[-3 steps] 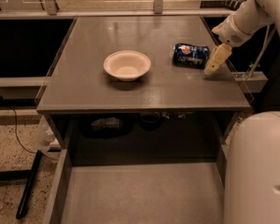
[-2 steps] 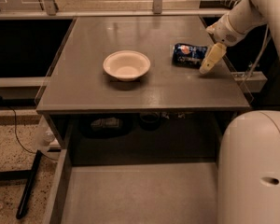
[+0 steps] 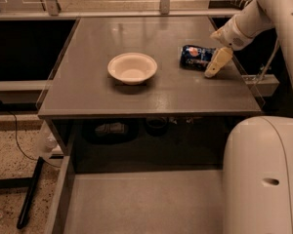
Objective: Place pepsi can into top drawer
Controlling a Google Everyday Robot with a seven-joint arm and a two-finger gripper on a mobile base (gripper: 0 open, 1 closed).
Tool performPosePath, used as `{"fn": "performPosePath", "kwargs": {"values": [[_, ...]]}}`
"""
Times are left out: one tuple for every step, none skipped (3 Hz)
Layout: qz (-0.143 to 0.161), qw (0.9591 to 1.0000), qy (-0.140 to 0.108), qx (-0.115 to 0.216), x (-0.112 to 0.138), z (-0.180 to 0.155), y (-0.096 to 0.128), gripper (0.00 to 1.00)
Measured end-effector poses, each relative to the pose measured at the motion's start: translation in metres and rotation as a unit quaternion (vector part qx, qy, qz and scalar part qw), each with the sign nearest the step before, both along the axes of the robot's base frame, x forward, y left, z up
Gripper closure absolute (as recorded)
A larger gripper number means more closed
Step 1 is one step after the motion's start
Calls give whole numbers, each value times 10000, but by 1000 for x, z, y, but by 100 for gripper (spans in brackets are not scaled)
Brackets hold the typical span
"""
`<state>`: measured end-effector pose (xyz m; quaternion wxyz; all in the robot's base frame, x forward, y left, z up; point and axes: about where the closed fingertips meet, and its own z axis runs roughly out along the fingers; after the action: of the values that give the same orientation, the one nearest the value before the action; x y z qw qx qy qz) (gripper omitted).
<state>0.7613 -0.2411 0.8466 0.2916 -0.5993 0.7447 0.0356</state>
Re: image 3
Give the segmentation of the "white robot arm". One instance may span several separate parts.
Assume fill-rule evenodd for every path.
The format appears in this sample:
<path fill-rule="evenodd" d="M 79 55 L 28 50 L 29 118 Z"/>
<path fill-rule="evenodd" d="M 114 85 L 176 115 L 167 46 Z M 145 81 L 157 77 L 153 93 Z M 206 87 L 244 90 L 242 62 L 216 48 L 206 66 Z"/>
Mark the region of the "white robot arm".
<path fill-rule="evenodd" d="M 270 28 L 293 89 L 293 0 L 253 0 L 211 37 L 237 51 Z M 293 234 L 293 119 L 259 116 L 236 125 L 223 186 L 223 234 Z"/>

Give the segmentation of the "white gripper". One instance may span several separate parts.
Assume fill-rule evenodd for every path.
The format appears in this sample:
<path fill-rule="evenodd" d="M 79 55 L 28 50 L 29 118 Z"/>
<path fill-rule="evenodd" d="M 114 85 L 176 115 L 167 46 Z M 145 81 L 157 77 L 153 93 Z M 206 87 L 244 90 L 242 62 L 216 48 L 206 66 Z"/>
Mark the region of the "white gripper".
<path fill-rule="evenodd" d="M 237 16 L 233 16 L 219 30 L 214 31 L 210 38 L 222 43 L 226 47 L 217 49 L 214 52 L 211 61 L 204 71 L 206 78 L 214 77 L 232 59 L 232 50 L 240 51 L 253 41 L 252 38 L 247 37 L 239 29 Z"/>

